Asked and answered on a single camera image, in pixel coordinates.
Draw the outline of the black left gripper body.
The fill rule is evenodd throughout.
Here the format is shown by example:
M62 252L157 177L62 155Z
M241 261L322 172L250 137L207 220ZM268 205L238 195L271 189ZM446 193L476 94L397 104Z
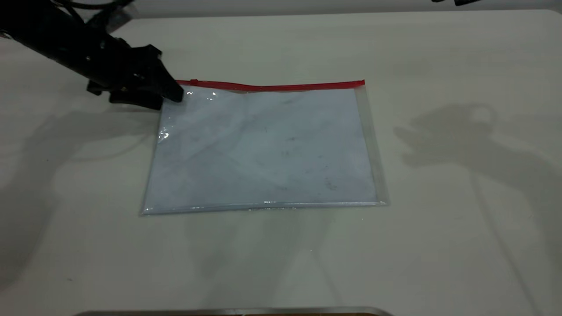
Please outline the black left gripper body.
M116 62L112 65L108 60L102 62L105 70L109 71L108 79L104 83L91 79L86 90L92 94L141 90L162 94L159 84L162 52L153 45L131 47L123 39L118 39L118 42L125 48L124 54L115 58Z

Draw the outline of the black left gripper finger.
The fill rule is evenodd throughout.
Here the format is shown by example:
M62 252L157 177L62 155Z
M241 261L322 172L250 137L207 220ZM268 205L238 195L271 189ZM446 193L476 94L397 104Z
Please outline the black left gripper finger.
M109 102L111 104L129 104L160 111L163 104L163 97L158 94L142 90L119 90L110 93Z
M147 66L149 88L160 96L173 102L182 102L184 90L171 76L159 58L151 60Z

